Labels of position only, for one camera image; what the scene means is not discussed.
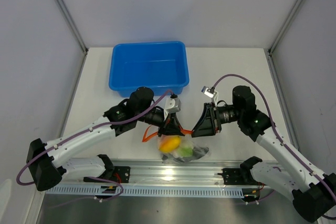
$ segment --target white table surface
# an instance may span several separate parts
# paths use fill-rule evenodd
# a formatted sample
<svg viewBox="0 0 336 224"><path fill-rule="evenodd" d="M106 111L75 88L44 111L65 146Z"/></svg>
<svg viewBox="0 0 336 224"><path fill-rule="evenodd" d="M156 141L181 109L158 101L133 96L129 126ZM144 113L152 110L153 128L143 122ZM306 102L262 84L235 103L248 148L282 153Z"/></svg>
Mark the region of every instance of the white table surface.
<svg viewBox="0 0 336 224"><path fill-rule="evenodd" d="M203 103L210 98L201 93L203 86L212 86L215 81L228 73L240 74L254 82L269 102L274 120L282 134L288 138L285 122L280 110L275 87L269 72L263 49L249 48L187 48L190 83L181 95L182 110L177 114L182 126L191 130L203 110ZM95 121L110 107L117 105L123 98L108 86L112 48L90 48L77 91L72 103L64 135L80 129ZM216 88L219 100L232 102L232 89L243 80L229 77ZM266 113L265 105L256 90L257 108ZM123 133L111 141L99 143L77 157L92 157L107 154L111 159L160 160L156 140L142 143L147 124L138 122L137 127ZM210 154L200 162L243 161L258 156L265 161L275 159L245 136L237 123L222 125L222 132L212 137L193 138L199 145L208 146Z"/></svg>

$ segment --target gray floor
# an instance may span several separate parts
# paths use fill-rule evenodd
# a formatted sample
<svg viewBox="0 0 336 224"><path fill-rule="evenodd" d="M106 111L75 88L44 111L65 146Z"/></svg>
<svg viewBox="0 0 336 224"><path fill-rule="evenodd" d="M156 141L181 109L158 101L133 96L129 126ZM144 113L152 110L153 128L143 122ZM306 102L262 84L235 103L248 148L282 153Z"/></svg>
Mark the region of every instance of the gray floor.
<svg viewBox="0 0 336 224"><path fill-rule="evenodd" d="M93 199L49 208L80 196L46 195L38 224L136 223L286 223L304 224L292 204L279 194L257 205L238 205L240 199L119 197L98 203Z"/></svg>

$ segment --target small metal bracket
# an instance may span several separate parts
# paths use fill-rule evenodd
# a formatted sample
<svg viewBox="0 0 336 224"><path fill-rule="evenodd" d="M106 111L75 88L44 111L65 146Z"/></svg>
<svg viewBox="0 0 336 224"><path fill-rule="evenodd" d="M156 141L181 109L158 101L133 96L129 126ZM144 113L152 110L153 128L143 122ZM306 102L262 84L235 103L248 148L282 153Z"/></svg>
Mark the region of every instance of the small metal bracket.
<svg viewBox="0 0 336 224"><path fill-rule="evenodd" d="M217 106L218 103L218 92L214 88L209 88L204 86L202 88L202 93L205 94L207 97L211 98L212 103Z"/></svg>
<svg viewBox="0 0 336 224"><path fill-rule="evenodd" d="M113 174L119 175L121 183L128 183L131 176L131 168L129 166L115 166Z"/></svg>
<svg viewBox="0 0 336 224"><path fill-rule="evenodd" d="M164 105L164 119L166 120L167 116L172 113L179 112L181 110L181 101L178 97L176 98L167 98Z"/></svg>

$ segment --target white cable carrier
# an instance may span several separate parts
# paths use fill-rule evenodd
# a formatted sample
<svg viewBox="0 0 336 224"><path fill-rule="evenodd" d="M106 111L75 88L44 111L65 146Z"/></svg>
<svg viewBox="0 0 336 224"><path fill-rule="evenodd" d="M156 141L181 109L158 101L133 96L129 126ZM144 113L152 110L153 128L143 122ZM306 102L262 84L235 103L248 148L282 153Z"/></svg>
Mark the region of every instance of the white cable carrier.
<svg viewBox="0 0 336 224"><path fill-rule="evenodd" d="M167 186L133 186L123 185L122 196L151 196L151 197L196 197L196 198L243 198L241 188L229 187L167 187ZM120 193L118 187L115 192L106 191L102 185L66 185L60 184L46 191L47 194L64 195L95 195L113 196Z"/></svg>

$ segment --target yellow object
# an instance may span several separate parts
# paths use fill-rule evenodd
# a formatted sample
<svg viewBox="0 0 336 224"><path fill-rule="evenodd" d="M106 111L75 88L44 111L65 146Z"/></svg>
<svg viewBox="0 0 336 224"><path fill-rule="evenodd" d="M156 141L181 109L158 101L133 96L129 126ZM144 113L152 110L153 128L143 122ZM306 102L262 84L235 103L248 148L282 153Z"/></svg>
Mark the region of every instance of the yellow object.
<svg viewBox="0 0 336 224"><path fill-rule="evenodd" d="M159 151L169 153L179 147L181 138L179 136L166 136L160 142Z"/></svg>

